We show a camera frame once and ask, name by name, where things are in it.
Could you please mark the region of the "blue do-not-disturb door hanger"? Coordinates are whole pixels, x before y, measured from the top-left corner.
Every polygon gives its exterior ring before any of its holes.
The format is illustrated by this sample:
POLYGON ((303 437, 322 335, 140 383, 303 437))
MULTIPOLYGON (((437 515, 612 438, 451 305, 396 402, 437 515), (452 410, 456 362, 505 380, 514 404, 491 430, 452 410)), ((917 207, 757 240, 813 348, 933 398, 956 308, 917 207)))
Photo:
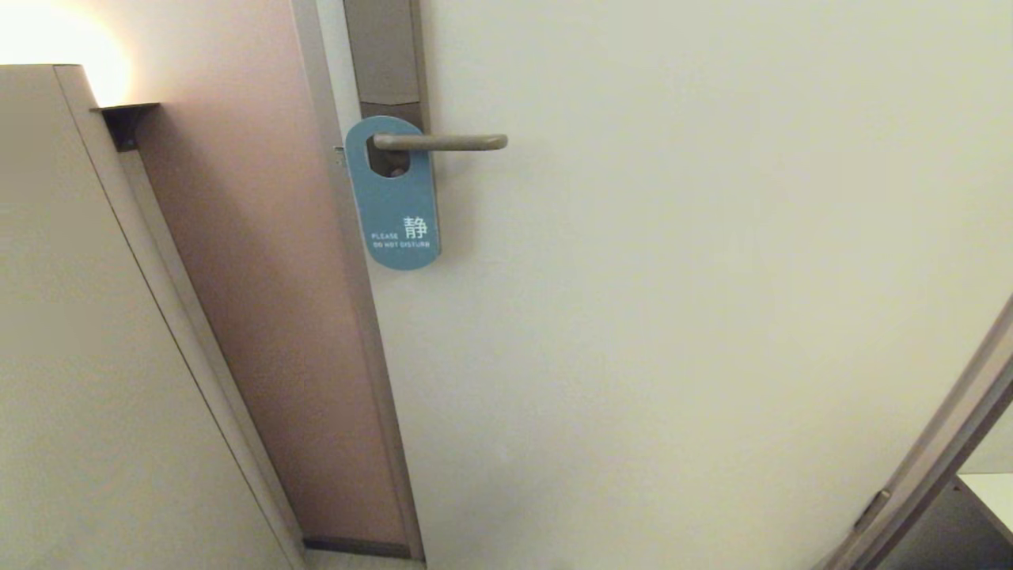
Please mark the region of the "blue do-not-disturb door hanger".
POLYGON ((384 177, 370 165, 368 142, 379 134, 419 135, 421 130, 393 116, 371 116, 350 127, 345 162, 366 250, 378 264, 415 271, 441 255, 440 221, 428 152, 408 152, 400 177, 384 177))

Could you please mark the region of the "white door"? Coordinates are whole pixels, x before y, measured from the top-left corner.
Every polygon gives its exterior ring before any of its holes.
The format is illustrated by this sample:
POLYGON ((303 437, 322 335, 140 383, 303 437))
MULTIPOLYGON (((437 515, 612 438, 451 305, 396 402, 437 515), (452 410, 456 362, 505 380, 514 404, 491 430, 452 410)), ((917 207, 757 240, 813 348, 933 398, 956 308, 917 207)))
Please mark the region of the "white door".
POLYGON ((428 570, 811 570, 1013 295, 1013 0, 420 0, 428 570))

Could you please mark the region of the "brown metal lock plate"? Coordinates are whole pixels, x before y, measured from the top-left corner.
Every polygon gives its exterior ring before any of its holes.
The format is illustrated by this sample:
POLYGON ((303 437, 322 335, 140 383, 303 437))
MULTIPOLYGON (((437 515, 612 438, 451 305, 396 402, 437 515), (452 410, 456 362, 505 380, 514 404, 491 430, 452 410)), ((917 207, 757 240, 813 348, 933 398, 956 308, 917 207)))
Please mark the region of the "brown metal lock plate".
MULTIPOLYGON (((343 4, 361 120, 393 116, 426 134, 419 0, 343 0, 343 4)), ((373 139, 368 152, 370 165, 381 176, 400 177, 408 168, 408 152, 378 150, 373 139)))

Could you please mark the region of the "small metal hinge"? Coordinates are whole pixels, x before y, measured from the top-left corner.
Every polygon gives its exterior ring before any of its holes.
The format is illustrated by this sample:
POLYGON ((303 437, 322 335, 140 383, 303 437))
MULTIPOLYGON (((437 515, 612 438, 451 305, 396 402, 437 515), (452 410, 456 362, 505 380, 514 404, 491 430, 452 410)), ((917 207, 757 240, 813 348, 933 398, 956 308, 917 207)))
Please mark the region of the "small metal hinge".
POLYGON ((854 523, 854 526, 852 526, 854 533, 860 534, 863 533, 865 528, 868 528, 869 524, 871 524, 879 513, 882 512, 884 505, 890 501, 890 489, 879 489, 875 494, 873 494, 871 501, 868 502, 868 505, 865 506, 861 515, 854 523))

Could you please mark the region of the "dark cabinet side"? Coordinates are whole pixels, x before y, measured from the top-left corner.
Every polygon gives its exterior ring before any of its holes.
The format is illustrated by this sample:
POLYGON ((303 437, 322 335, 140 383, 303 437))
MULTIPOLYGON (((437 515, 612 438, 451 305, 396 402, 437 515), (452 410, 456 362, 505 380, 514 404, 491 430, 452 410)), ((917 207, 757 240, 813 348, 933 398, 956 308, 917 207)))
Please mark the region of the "dark cabinet side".
POLYGON ((956 476, 876 570, 1013 570, 1013 547, 956 476))

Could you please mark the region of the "dark wall lamp bracket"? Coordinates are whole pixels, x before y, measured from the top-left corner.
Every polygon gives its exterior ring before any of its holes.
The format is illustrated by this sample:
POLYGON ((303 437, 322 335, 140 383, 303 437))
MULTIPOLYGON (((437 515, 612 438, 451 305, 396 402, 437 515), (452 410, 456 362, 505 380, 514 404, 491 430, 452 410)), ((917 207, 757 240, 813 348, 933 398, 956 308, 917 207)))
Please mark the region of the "dark wall lamp bracket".
POLYGON ((116 152, 124 153, 138 149, 138 126, 146 116, 159 108, 161 108, 160 102, 143 102, 142 104, 91 108, 91 112, 101 116, 116 152))

